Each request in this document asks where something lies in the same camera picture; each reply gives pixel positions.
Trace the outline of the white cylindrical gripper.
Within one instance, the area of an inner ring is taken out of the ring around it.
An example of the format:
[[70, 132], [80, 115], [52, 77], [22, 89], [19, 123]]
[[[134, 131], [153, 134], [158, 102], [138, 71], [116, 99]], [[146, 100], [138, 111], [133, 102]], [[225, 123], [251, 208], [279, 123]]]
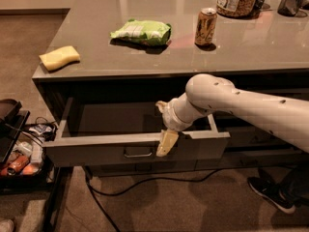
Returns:
[[156, 155], [165, 157], [176, 144], [179, 134], [177, 131], [184, 131], [192, 124], [208, 116], [212, 107], [200, 100], [198, 97], [183, 93], [178, 98], [173, 98], [169, 102], [157, 101], [155, 106], [162, 114], [163, 123], [169, 130], [161, 132]]

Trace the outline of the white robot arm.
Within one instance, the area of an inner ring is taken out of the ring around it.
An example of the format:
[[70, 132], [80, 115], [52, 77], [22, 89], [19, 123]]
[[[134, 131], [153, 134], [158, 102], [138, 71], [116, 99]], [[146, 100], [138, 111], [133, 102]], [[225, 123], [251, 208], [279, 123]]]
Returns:
[[197, 74], [188, 80], [180, 97], [158, 101], [156, 106], [166, 127], [157, 148], [160, 157], [176, 143], [177, 138], [169, 138], [169, 133], [176, 135], [215, 111], [232, 114], [309, 152], [309, 101], [244, 91], [228, 79]]

